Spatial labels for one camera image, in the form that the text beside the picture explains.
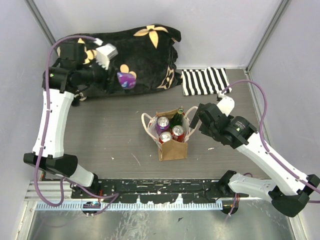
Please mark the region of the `purple Fanta can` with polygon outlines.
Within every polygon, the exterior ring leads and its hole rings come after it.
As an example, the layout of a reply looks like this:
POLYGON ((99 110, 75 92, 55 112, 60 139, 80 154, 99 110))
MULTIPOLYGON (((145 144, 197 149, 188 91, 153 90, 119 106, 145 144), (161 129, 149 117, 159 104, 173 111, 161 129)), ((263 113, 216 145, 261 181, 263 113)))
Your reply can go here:
POLYGON ((163 132, 168 131, 170 128, 170 121, 165 116, 160 116, 156 121, 156 132, 160 136, 163 132))
POLYGON ((118 72, 117 79, 124 90, 130 90, 136 86, 136 77, 131 73, 118 72))

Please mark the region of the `green glass bottle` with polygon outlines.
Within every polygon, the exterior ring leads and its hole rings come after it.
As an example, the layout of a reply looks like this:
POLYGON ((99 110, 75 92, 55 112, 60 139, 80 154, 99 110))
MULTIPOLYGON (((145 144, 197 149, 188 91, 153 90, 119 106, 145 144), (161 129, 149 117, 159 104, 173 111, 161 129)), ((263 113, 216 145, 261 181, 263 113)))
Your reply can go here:
POLYGON ((183 118, 184 118, 184 108, 179 107, 177 112, 170 120, 170 128, 172 129, 175 126, 182 126, 183 125, 183 118))

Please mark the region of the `red cola can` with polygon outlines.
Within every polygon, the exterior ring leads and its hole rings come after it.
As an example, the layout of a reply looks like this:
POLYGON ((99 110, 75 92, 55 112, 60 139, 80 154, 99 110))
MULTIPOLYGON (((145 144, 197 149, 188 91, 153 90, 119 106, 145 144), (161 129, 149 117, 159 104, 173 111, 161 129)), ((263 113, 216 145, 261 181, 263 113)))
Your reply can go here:
POLYGON ((172 128, 172 139, 183 143, 185 139, 185 130, 181 125, 176 125, 172 128))
POLYGON ((161 144, 166 143, 172 139, 173 139, 172 134, 169 131, 164 131, 159 135, 159 142, 161 144))

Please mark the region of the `watermelon print canvas bag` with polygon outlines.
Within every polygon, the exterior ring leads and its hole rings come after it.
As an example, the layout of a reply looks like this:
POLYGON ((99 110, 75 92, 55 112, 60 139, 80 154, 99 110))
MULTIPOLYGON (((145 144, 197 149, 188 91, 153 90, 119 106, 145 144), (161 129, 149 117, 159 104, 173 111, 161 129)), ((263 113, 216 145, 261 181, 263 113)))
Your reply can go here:
POLYGON ((188 118, 189 114, 198 109, 197 106, 189 108, 185 113, 183 113, 182 126, 184 129, 184 138, 182 142, 171 139, 167 142, 161 143, 160 137, 156 130, 157 120, 159 117, 166 117, 169 120, 178 112, 178 109, 174 109, 167 112, 157 112, 155 116, 151 117, 147 113, 141 114, 141 122, 145 132, 151 137, 151 139, 156 143, 158 147, 158 158, 159 161, 172 161, 186 159, 188 156, 188 141, 195 132, 196 128, 200 126, 199 123, 196 127, 190 128, 189 125, 191 120, 188 118))

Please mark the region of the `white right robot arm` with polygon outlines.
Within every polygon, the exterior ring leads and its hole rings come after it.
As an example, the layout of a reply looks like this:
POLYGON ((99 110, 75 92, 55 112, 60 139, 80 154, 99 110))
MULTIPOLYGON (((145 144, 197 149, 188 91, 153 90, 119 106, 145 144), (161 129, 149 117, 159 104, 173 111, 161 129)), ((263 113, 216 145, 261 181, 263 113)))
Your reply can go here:
POLYGON ((280 213, 295 217, 310 200, 320 184, 315 174, 306 175, 289 164, 278 153, 269 153, 257 128, 242 116, 232 116, 233 103, 199 104, 190 123, 202 134, 224 146, 230 146, 252 160, 269 177, 263 180, 228 170, 218 181, 217 189, 225 197, 247 194, 268 201, 280 213))

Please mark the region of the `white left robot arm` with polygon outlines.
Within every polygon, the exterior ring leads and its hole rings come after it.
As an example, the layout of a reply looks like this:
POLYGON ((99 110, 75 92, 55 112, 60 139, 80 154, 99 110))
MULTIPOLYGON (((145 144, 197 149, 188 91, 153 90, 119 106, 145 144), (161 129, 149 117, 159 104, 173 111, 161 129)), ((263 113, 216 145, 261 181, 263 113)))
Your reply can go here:
POLYGON ((57 53, 58 59, 42 83, 43 110, 37 140, 23 161, 81 185, 88 198, 95 198, 100 193, 98 176, 80 166, 75 155, 65 153, 64 135, 72 102, 80 96, 78 86, 102 80, 118 51, 110 43, 87 49, 82 40, 71 40, 61 43, 57 53))

